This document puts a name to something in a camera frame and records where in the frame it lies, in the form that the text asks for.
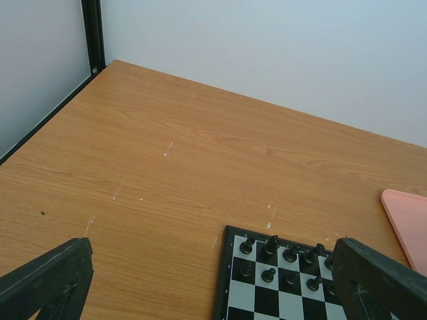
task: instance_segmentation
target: chess piece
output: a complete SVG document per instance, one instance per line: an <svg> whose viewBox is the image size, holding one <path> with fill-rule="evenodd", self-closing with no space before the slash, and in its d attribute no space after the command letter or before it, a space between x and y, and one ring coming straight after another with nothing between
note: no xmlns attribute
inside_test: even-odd
<svg viewBox="0 0 427 320"><path fill-rule="evenodd" d="M324 250L325 250L325 246L322 245L321 243L318 243L313 249L311 249L308 252L305 252L302 255L302 258L305 263L307 263L308 265L312 265L314 261L316 261L318 255L322 253Z"/></svg>
<svg viewBox="0 0 427 320"><path fill-rule="evenodd" d="M327 270L332 270L332 263L334 262L334 254L331 254L328 258L325 260L325 267Z"/></svg>
<svg viewBox="0 0 427 320"><path fill-rule="evenodd" d="M332 296L336 296L336 289L335 289L335 286L334 285L328 285L328 287L326 288L326 290L328 291L328 293L330 294L330 295L332 295Z"/></svg>
<svg viewBox="0 0 427 320"><path fill-rule="evenodd" d="M322 278L318 275L314 279L307 280L307 288L311 291L317 291L319 289L319 284L322 283Z"/></svg>
<svg viewBox="0 0 427 320"><path fill-rule="evenodd" d="M262 271L261 278L265 282L270 283L273 281L275 274L276 274L276 270L274 268L270 268L268 270Z"/></svg>
<svg viewBox="0 0 427 320"><path fill-rule="evenodd" d="M240 267L240 275L242 275L242 277L249 277L252 273L252 268L254 266L251 263L245 263L244 265L242 265Z"/></svg>
<svg viewBox="0 0 427 320"><path fill-rule="evenodd" d="M299 250L300 250L300 246L299 245L294 245L292 248L287 248L283 252L283 258L287 262L295 262Z"/></svg>
<svg viewBox="0 0 427 320"><path fill-rule="evenodd" d="M288 273L285 276L285 281L288 285L294 285L299 278L300 278L300 273L298 271L294 271L292 273Z"/></svg>
<svg viewBox="0 0 427 320"><path fill-rule="evenodd" d="M274 253L279 248L279 237L277 235L274 235L270 238L270 240L267 242L267 245L263 246L263 254L267 258L273 257Z"/></svg>
<svg viewBox="0 0 427 320"><path fill-rule="evenodd" d="M240 252L242 252L244 255L249 255L252 252L252 246L254 243L254 238L247 238L246 241L240 243Z"/></svg>

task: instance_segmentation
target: chessboard border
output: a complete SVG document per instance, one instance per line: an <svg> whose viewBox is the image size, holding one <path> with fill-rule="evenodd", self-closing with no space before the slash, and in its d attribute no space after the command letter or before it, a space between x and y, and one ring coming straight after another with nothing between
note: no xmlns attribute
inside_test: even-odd
<svg viewBox="0 0 427 320"><path fill-rule="evenodd" d="M266 235L264 233L259 233L255 231L250 231L247 229L241 229L237 227L232 227L231 225L226 225L224 228L224 236L222 239L222 248L221 248L221 256L220 256L220 264L218 268L218 278L216 285L216 296L215 303L213 305L213 320L223 320L226 318L227 308L228 308L228 296L225 294L226 290L230 292L230 280L231 280L231 272L232 272L232 260L233 260L233 249L234 249L234 236L239 235L241 237L245 237L245 235L253 237L256 241L266 242L270 239L271 235ZM303 243L282 239L279 238L279 245L282 247L286 246L286 244L298 244L300 245L300 251L309 251L314 246L305 245ZM329 250L325 250L320 254L322 257L327 257L331 255L332 252Z"/></svg>

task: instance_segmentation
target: table surface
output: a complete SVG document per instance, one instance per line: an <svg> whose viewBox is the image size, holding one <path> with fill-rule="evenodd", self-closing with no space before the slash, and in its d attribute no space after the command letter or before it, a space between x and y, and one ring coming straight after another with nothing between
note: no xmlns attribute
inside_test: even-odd
<svg viewBox="0 0 427 320"><path fill-rule="evenodd" d="M380 194L427 196L426 160L114 61L0 167L0 274L87 235L82 319L209 319L226 225L327 249L354 237L407 264Z"/></svg>

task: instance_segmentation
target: chessboard square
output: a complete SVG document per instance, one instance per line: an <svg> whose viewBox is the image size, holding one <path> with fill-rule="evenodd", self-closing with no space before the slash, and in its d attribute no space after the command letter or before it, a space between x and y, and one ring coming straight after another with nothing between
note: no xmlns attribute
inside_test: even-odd
<svg viewBox="0 0 427 320"><path fill-rule="evenodd" d="M288 249L287 247L280 247L278 249L278 267L282 269L292 270L292 271L299 271L300 270L300 262L298 261L299 257L296 257L295 262L287 262L283 258L283 252Z"/></svg>
<svg viewBox="0 0 427 320"><path fill-rule="evenodd" d="M273 281L268 283L262 279L262 273L265 270L270 270L271 268L276 270L276 274L274 275ZM259 287L264 287L267 289L278 291L279 290L278 268L273 267L272 265L265 265L263 263L257 262L255 264L255 285L257 285Z"/></svg>
<svg viewBox="0 0 427 320"><path fill-rule="evenodd" d="M308 275L314 275L314 276L320 275L318 259L316 259L312 264L308 264L307 262L304 261L304 258L302 257L302 255L303 253L300 253L298 257L300 273L307 273Z"/></svg>
<svg viewBox="0 0 427 320"><path fill-rule="evenodd" d="M271 315L263 315L262 313L255 312L254 320L279 320L279 318L272 317Z"/></svg>
<svg viewBox="0 0 427 320"><path fill-rule="evenodd" d="M227 320L254 320L254 313L247 310L229 307Z"/></svg>
<svg viewBox="0 0 427 320"><path fill-rule="evenodd" d="M341 305L340 298L336 293L335 283L328 279L322 280L323 294L325 297L325 302L333 303L336 305ZM330 291L333 289L335 291L335 295L331 294Z"/></svg>
<svg viewBox="0 0 427 320"><path fill-rule="evenodd" d="M266 265L278 266L278 251L276 250L271 257L266 257L263 248L267 245L266 242L256 241L256 262Z"/></svg>
<svg viewBox="0 0 427 320"><path fill-rule="evenodd" d="M326 306L326 315L328 320L346 320L346 314L344 309L340 305L335 305L333 303L325 303Z"/></svg>
<svg viewBox="0 0 427 320"><path fill-rule="evenodd" d="M328 279L328 280L334 280L334 278L332 278L332 272L325 267L325 257L319 256L319 269L320 269L320 275L322 276L322 278Z"/></svg>
<svg viewBox="0 0 427 320"><path fill-rule="evenodd" d="M286 277L292 275L295 271L279 268L279 291L292 293L293 295L301 295L301 282L298 278L293 285L286 281Z"/></svg>
<svg viewBox="0 0 427 320"><path fill-rule="evenodd" d="M279 291L255 287L255 312L279 317Z"/></svg>
<svg viewBox="0 0 427 320"><path fill-rule="evenodd" d="M317 291L311 291L307 287L308 279L314 279L316 277L312 275L306 275L305 273L300 273L300 281L301 281L301 294L303 297L307 297L310 299L315 299L319 301L325 301L323 294L323 285L319 285L319 289Z"/></svg>
<svg viewBox="0 0 427 320"><path fill-rule="evenodd" d="M280 319L304 320L302 297L291 293L279 292Z"/></svg>
<svg viewBox="0 0 427 320"><path fill-rule="evenodd" d="M247 255L245 255L240 251L240 245L242 244L242 242L245 242L246 239L247 239L246 237L241 237L239 235L234 236L233 256L250 260L250 261L255 261L256 260L256 244L252 246L252 252Z"/></svg>
<svg viewBox="0 0 427 320"><path fill-rule="evenodd" d="M248 264L252 264L252 270L249 276L244 277L240 271L242 267L246 267ZM249 261L241 258L234 257L233 259L233 269L232 269L232 279L240 282L249 283L250 285L255 285L255 262Z"/></svg>
<svg viewBox="0 0 427 320"><path fill-rule="evenodd" d="M246 311L254 311L255 286L230 280L228 306Z"/></svg>
<svg viewBox="0 0 427 320"><path fill-rule="evenodd" d="M303 297L302 309L304 310L304 320L329 320L323 301Z"/></svg>

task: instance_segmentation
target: white wall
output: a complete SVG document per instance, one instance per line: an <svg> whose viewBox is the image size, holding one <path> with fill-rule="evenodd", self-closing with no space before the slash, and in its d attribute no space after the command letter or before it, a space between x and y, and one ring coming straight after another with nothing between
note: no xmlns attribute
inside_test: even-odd
<svg viewBox="0 0 427 320"><path fill-rule="evenodd" d="M1 0L0 158L88 76L80 0Z"/></svg>
<svg viewBox="0 0 427 320"><path fill-rule="evenodd" d="M121 59L427 147L427 2L101 0Z"/></svg>

